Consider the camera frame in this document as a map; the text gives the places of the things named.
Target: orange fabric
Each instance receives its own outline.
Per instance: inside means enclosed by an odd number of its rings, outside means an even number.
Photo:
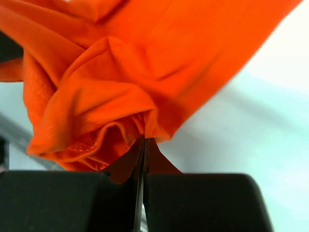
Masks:
[[[140,134],[170,139],[299,2],[1,0],[25,52],[0,79],[24,81],[28,152],[101,170]]]

